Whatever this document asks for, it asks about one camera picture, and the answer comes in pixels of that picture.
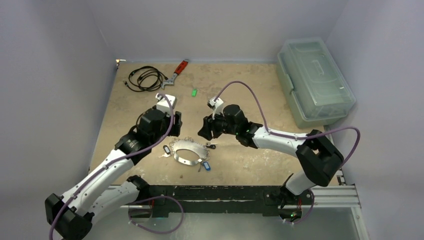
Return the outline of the small green key tag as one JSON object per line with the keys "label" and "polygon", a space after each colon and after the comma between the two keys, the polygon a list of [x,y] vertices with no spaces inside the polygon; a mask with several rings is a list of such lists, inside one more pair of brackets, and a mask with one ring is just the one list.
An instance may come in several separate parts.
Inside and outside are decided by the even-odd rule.
{"label": "small green key tag", "polygon": [[194,88],[194,89],[192,90],[192,92],[191,92],[191,96],[192,96],[192,97],[196,97],[197,92],[198,92],[198,89],[197,89],[197,88]]}

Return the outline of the translucent green plastic toolbox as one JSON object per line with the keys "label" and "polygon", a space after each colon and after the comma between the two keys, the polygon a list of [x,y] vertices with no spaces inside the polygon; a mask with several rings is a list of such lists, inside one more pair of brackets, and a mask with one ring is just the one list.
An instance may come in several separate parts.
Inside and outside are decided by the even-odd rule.
{"label": "translucent green plastic toolbox", "polygon": [[277,76],[300,129],[332,125],[348,116],[356,98],[320,37],[286,40]]}

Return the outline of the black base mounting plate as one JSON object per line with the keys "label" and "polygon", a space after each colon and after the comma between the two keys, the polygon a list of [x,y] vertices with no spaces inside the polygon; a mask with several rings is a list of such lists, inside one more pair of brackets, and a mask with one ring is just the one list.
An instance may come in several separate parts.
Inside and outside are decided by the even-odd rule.
{"label": "black base mounting plate", "polygon": [[152,207],[154,218],[170,213],[260,214],[286,217],[313,203],[310,191],[298,196],[279,185],[148,185],[134,203]]}

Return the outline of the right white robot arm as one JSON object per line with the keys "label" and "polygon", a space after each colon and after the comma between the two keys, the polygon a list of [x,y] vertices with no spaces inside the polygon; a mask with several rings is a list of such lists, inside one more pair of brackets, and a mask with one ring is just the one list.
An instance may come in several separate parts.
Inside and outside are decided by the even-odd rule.
{"label": "right white robot arm", "polygon": [[205,116],[197,134],[206,140],[222,134],[233,135],[245,147],[296,157],[302,170],[288,178],[280,191],[282,200],[288,204],[294,203],[301,193],[312,187],[327,187],[344,161],[344,156],[321,131],[272,132],[263,124],[249,121],[236,104],[224,107],[222,113]]}

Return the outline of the red handled adjustable wrench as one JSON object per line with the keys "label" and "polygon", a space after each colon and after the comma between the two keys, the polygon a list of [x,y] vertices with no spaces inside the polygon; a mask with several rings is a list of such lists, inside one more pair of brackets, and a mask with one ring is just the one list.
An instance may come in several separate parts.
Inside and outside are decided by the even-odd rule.
{"label": "red handled adjustable wrench", "polygon": [[174,86],[176,78],[181,74],[181,72],[187,67],[189,59],[183,60],[177,68],[174,70],[171,78],[164,80],[161,84],[161,89],[164,90],[167,86]]}

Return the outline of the black key tag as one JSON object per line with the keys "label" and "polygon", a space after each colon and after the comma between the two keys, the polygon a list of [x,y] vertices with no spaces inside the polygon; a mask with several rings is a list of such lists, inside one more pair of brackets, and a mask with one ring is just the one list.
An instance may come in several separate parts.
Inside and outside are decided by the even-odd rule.
{"label": "black key tag", "polygon": [[171,155],[171,153],[172,153],[170,148],[167,145],[163,146],[163,150],[164,150],[165,154],[168,155],[168,156]]}

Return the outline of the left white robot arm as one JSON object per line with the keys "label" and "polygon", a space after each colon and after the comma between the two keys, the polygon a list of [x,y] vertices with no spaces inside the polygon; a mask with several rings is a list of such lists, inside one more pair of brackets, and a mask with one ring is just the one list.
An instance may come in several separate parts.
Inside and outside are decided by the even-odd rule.
{"label": "left white robot arm", "polygon": [[96,222],[122,205],[167,199],[138,175],[111,191],[108,188],[166,137],[178,137],[181,126],[181,112],[169,107],[154,106],[143,112],[99,166],[68,191],[46,198],[48,238],[52,240],[57,232],[64,240],[82,240]]}

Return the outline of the blue key tag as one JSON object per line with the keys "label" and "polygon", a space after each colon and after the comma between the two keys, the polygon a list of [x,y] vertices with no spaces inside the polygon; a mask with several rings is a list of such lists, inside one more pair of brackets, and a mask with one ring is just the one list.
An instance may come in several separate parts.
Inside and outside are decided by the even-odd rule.
{"label": "blue key tag", "polygon": [[211,166],[207,161],[204,161],[202,163],[203,167],[205,168],[206,171],[210,171],[211,170]]}

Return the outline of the aluminium frame rail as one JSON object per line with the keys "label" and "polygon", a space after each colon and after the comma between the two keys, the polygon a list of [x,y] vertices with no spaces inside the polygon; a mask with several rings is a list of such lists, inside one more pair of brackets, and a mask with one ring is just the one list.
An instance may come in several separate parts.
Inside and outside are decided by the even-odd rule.
{"label": "aluminium frame rail", "polygon": [[[107,190],[112,191],[118,186],[110,186]],[[313,202],[310,205],[302,205],[300,208],[350,208],[359,206],[359,198],[354,186],[329,186],[314,187],[310,193]],[[142,205],[137,203],[127,203],[125,205]]]}

